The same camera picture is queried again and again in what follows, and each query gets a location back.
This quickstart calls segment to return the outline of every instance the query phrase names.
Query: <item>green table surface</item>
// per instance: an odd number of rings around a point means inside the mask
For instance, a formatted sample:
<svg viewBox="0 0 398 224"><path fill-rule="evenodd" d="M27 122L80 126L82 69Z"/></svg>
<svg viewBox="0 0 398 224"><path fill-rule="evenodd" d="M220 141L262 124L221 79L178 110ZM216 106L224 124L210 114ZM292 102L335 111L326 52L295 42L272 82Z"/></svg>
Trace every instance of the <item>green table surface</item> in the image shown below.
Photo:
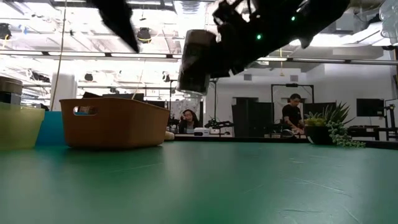
<svg viewBox="0 0 398 224"><path fill-rule="evenodd" d="M0 223L398 223L398 151L167 142L0 151Z"/></svg>

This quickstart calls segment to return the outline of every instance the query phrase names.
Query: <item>man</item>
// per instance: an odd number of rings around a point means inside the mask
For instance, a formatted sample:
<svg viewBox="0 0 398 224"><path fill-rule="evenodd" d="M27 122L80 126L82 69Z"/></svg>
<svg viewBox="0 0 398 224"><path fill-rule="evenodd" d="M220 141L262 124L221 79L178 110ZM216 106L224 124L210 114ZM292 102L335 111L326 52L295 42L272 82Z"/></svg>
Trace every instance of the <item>man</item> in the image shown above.
<svg viewBox="0 0 398 224"><path fill-rule="evenodd" d="M298 108L300 101L301 96L294 93L290 96L290 103L282 109L282 114L286 124L288 124L293 130L298 131L300 134L304 134L304 122L301 117L300 108Z"/></svg>

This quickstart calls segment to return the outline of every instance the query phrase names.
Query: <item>brown basket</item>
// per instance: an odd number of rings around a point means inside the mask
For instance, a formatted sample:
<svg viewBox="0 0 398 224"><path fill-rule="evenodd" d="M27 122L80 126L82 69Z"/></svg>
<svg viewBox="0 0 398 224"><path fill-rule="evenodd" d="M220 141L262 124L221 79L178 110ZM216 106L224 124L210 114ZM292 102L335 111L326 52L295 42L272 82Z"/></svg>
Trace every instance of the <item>brown basket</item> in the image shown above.
<svg viewBox="0 0 398 224"><path fill-rule="evenodd" d="M70 147L144 147L164 141L170 111L136 100L60 100L65 140ZM95 114L76 114L79 106Z"/></svg>

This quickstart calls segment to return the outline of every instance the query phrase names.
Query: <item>yellow bin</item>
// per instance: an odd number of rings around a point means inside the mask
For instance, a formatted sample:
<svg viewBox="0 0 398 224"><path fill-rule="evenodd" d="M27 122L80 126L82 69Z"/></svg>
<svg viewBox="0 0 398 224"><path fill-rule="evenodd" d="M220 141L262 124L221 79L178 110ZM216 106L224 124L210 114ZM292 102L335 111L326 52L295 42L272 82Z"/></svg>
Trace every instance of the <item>yellow bin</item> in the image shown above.
<svg viewBox="0 0 398 224"><path fill-rule="evenodd" d="M0 103L0 149L34 147L43 120L43 109Z"/></svg>

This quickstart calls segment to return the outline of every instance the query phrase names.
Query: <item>teal bin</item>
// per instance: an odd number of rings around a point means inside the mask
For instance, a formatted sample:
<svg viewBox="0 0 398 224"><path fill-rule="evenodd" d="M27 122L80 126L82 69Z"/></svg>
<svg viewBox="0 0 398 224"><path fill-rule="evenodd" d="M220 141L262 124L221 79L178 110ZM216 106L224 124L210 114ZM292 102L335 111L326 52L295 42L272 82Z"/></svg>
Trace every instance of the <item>teal bin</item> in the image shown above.
<svg viewBox="0 0 398 224"><path fill-rule="evenodd" d="M36 146L66 146L61 111L46 111Z"/></svg>

